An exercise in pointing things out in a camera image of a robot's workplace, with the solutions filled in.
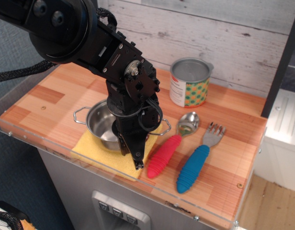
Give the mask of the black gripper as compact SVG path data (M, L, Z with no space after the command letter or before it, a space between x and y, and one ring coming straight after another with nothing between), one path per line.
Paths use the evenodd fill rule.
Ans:
M131 153L135 170L143 169L146 137L160 126L163 118L158 100L147 100L127 112L111 101L111 113L116 117L121 154Z

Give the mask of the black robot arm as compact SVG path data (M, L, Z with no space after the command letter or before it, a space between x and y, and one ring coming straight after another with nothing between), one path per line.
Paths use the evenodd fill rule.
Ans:
M115 17L89 0L0 0L0 19L29 33L36 51L105 78L112 130L123 154L143 168L145 141L162 121L153 65L118 32Z

